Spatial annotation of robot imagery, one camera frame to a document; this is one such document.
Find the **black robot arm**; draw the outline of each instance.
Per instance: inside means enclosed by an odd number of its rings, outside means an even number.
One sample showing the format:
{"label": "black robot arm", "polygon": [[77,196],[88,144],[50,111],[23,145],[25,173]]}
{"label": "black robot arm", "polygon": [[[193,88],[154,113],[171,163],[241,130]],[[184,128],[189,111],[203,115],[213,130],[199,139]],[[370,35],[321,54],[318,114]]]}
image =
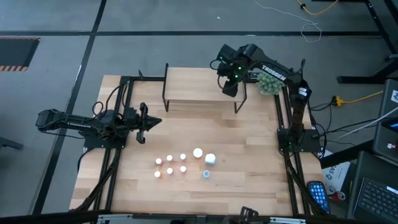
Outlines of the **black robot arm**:
{"label": "black robot arm", "polygon": [[298,71],[293,68],[287,68],[280,63],[267,57],[265,53],[254,44],[247,44],[238,50],[232,49],[224,44],[217,55],[217,60],[221,61],[218,65],[217,74],[228,77],[223,87],[223,93],[229,96],[236,96],[238,91],[238,82],[250,79],[249,71],[258,68],[264,72],[276,77],[289,88],[289,98],[293,108],[292,125],[287,135],[286,143],[293,145],[300,144],[303,138],[304,126],[302,124],[305,105],[311,95],[311,89],[303,79],[303,66],[305,60],[302,60]]}
{"label": "black robot arm", "polygon": [[126,117],[120,118],[113,110],[107,110],[94,118],[67,114],[55,109],[44,110],[39,113],[36,126],[39,131],[46,133],[59,128],[74,129],[83,137],[115,140],[125,138],[130,131],[138,130],[137,141],[145,143],[144,131],[149,131],[162,120],[148,115],[148,107],[140,104],[141,115],[137,110],[129,108]]}

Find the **white cord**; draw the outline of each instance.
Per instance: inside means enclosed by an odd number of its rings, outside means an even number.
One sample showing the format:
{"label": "white cord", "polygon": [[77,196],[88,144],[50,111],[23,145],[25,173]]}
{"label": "white cord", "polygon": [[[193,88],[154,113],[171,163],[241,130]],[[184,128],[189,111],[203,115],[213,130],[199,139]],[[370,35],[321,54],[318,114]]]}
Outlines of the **white cord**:
{"label": "white cord", "polygon": [[390,114],[392,114],[392,113],[393,113],[394,111],[396,111],[396,110],[398,110],[398,107],[396,107],[396,108],[393,109],[392,111],[388,112],[387,114],[383,115],[382,117],[378,118],[377,120],[372,121],[372,122],[370,122],[370,123],[367,124],[367,125],[364,125],[364,126],[362,126],[362,127],[360,127],[360,128],[355,129],[354,131],[350,131],[350,132],[348,132],[348,133],[346,133],[346,134],[344,134],[344,135],[342,135],[342,136],[336,138],[334,141],[336,141],[337,139],[340,139],[340,138],[342,138],[342,137],[345,137],[345,136],[347,136],[347,135],[349,135],[349,134],[352,134],[352,133],[354,133],[354,132],[356,132],[356,131],[359,131],[359,130],[361,130],[361,129],[364,129],[364,128],[366,128],[366,127],[368,127],[368,126],[370,126],[370,125],[372,125],[372,124],[374,124],[374,123],[376,123],[376,122],[378,122],[378,121],[384,119],[386,116],[389,116]]}
{"label": "white cord", "polygon": [[[277,11],[277,12],[280,12],[280,13],[283,13],[283,14],[288,14],[288,15],[294,16],[294,17],[296,17],[296,18],[302,19],[302,20],[304,20],[304,21],[306,21],[306,22],[310,22],[310,23],[304,24],[303,27],[301,28],[301,35],[304,37],[304,40],[307,41],[307,43],[314,43],[314,42],[318,42],[319,40],[321,40],[321,38],[322,38],[322,30],[317,26],[318,23],[314,23],[314,22],[312,22],[311,20],[304,19],[304,18],[302,18],[302,17],[300,17],[300,16],[296,16],[296,15],[291,14],[291,13],[289,13],[289,12],[282,12],[282,11],[280,11],[280,10],[278,10],[278,9],[274,9],[273,7],[264,7],[264,6],[262,6],[260,3],[258,3],[256,0],[253,0],[253,1],[254,1],[257,5],[261,6],[263,9],[272,9],[272,10],[275,10],[275,11]],[[319,33],[319,38],[318,38],[318,40],[313,40],[313,41],[308,41],[308,40],[307,40],[307,38],[306,38],[305,35],[303,34],[303,31],[304,31],[304,28],[305,28],[306,26],[308,26],[308,25],[314,26],[315,28],[317,28],[317,29],[319,30],[320,33]]]}

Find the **metal stand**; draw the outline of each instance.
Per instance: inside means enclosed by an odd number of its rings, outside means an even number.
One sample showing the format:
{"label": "metal stand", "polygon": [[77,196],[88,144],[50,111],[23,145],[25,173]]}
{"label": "metal stand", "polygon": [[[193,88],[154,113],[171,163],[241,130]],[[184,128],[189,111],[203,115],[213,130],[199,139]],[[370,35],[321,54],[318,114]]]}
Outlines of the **metal stand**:
{"label": "metal stand", "polygon": [[11,147],[14,149],[22,149],[22,144],[0,137],[0,147]]}
{"label": "metal stand", "polygon": [[[377,25],[377,28],[379,29],[379,32],[382,34],[382,37],[384,41],[386,42],[388,48],[390,49],[391,53],[396,54],[397,51],[395,50],[392,42],[390,41],[390,38],[388,36],[388,33],[384,30],[376,12],[373,9],[373,5],[369,2],[369,0],[363,1],[365,2],[366,6],[368,7],[368,10],[370,14],[373,17],[374,23]],[[384,1],[387,4],[387,7],[390,5],[393,5],[391,0],[385,0]],[[396,19],[398,16],[396,14],[396,9],[395,9],[395,14],[393,13],[391,7],[389,7],[390,12]],[[394,60],[391,64],[377,72],[376,74],[370,76],[370,77],[346,77],[346,76],[341,76],[337,77],[337,82],[338,83],[344,83],[344,84],[384,84],[386,79],[388,78],[392,72],[398,70],[398,60]]]}
{"label": "metal stand", "polygon": [[384,84],[386,79],[391,73],[398,70],[398,58],[390,59],[392,62],[385,66],[382,70],[378,71],[371,77],[346,77],[340,76],[337,77],[338,83],[344,84]]}
{"label": "metal stand", "polygon": [[370,154],[373,154],[372,147],[373,147],[373,140],[369,140],[367,142],[364,142],[357,146],[353,146],[346,150],[333,153],[330,156],[326,156],[326,157],[320,159],[321,167],[322,167],[322,169],[324,169],[327,167],[341,164],[342,162],[352,161],[352,160],[358,158],[358,154],[361,151],[365,151]]}

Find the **wooden tabletop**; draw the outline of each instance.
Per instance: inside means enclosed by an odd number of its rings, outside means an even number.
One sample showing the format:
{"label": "wooden tabletop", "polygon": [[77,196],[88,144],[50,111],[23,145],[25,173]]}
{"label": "wooden tabletop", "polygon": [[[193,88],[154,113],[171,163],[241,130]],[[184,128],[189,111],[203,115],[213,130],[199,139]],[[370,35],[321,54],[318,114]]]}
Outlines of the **wooden tabletop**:
{"label": "wooden tabletop", "polygon": [[[119,80],[120,76],[104,76],[98,99],[105,101]],[[260,215],[292,215],[284,160],[277,150],[273,96],[264,96],[255,84],[247,84],[248,100],[238,114],[233,104],[222,101],[174,103],[167,113],[162,87],[163,82],[134,82],[130,106],[138,108],[145,102],[148,114],[163,121],[145,132],[143,145],[135,140],[135,133],[129,135],[119,163],[112,212],[237,215],[246,206]],[[280,100],[287,124],[282,96]],[[308,113],[304,123],[309,128]],[[216,164],[206,166],[203,158],[194,159],[196,147],[215,154]],[[181,153],[187,155],[186,162],[178,159]],[[168,154],[176,159],[155,164],[156,158],[165,160]],[[310,153],[300,155],[305,180],[323,181],[318,159]],[[79,206],[96,185],[103,156],[104,149],[95,149],[83,158],[70,208]],[[179,171],[181,165],[187,167],[185,174]],[[168,167],[174,168],[173,175],[167,175]],[[209,179],[202,177],[205,169],[210,171]],[[157,170],[161,179],[154,176]],[[303,213],[297,187],[296,196]]]}
{"label": "wooden tabletop", "polygon": [[[242,83],[238,84],[236,96],[230,97],[221,92],[217,77],[217,71],[210,68],[169,68],[164,97],[170,101],[243,101]],[[220,78],[221,86],[225,80]]]}

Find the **small white cylinder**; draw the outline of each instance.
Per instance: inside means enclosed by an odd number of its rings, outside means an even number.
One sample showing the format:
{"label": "small white cylinder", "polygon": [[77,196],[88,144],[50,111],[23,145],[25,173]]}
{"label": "small white cylinder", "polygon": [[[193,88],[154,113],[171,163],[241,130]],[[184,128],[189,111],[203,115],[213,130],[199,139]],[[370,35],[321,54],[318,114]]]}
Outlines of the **small white cylinder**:
{"label": "small white cylinder", "polygon": [[157,158],[155,160],[155,162],[156,162],[157,165],[161,165],[162,164],[162,159],[161,158]]}
{"label": "small white cylinder", "polygon": [[207,154],[205,156],[205,164],[213,165],[214,163],[216,163],[216,156],[212,153]]}
{"label": "small white cylinder", "polygon": [[181,158],[182,161],[184,161],[184,160],[187,158],[187,155],[185,155],[184,153],[182,153],[182,154],[180,155],[180,158]]}
{"label": "small white cylinder", "polygon": [[195,156],[195,158],[201,158],[201,156],[203,155],[203,151],[199,148],[196,148],[193,150],[193,156]]}
{"label": "small white cylinder", "polygon": [[167,168],[167,173],[168,174],[173,174],[173,169],[172,168]]}
{"label": "small white cylinder", "polygon": [[180,171],[181,171],[181,172],[186,172],[186,171],[187,171],[187,168],[186,168],[185,166],[181,166],[181,167],[180,167]]}
{"label": "small white cylinder", "polygon": [[156,177],[156,178],[159,178],[159,177],[160,177],[160,172],[159,172],[159,171],[156,171],[156,172],[155,172],[155,177]]}

